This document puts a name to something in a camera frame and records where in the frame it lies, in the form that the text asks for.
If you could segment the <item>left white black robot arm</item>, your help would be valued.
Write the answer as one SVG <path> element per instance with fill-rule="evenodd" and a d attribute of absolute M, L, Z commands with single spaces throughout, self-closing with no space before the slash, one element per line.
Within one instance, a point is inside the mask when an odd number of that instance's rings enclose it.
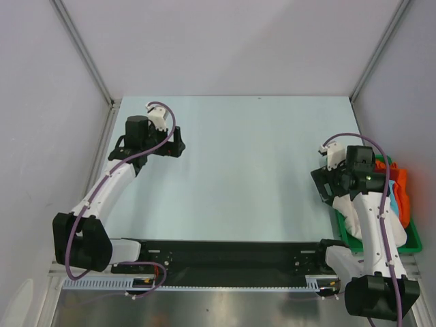
<path fill-rule="evenodd" d="M 67 271 L 81 268 L 101 272 L 109 265 L 127 262 L 136 272 L 145 271 L 150 255 L 136 240 L 111 238 L 105 221 L 127 186 L 139 175 L 149 156 L 180 157 L 185 150 L 181 129 L 167 126 L 173 113 L 154 102 L 147 114 L 130 116 L 125 133 L 108 156 L 103 174 L 78 205 L 52 220 L 54 254 Z"/>

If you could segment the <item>white green raglan t-shirt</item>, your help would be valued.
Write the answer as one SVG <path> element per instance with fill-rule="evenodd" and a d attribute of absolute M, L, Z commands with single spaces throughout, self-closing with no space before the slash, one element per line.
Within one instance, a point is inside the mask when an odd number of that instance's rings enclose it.
<path fill-rule="evenodd" d="M 333 209 L 339 211 L 342 216 L 344 216 L 345 229 L 347 233 L 361 241 L 362 233 L 360 229 L 359 218 L 356 209 L 354 208 L 354 205 L 350 200 L 349 194 L 342 197 L 336 197 L 334 199 L 332 207 Z M 399 221 L 399 218 L 396 215 L 391 225 L 396 246 L 401 247 L 405 245 L 405 243 L 407 242 L 407 234 L 405 228 L 403 228 Z"/>

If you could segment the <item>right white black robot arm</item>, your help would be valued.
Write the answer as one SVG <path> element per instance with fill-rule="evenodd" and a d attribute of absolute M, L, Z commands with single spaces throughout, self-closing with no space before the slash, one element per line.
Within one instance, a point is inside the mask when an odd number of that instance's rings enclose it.
<path fill-rule="evenodd" d="M 344 147 L 332 141 L 319 152 L 326 165 L 312 171 L 311 177 L 324 203 L 358 219 L 363 261 L 347 245 L 322 240 L 315 267 L 337 274 L 350 315 L 401 324 L 419 298 L 420 286 L 408 278 L 399 257 L 392 226 L 397 218 L 386 194 L 388 179 L 377 172 L 369 146 Z"/>

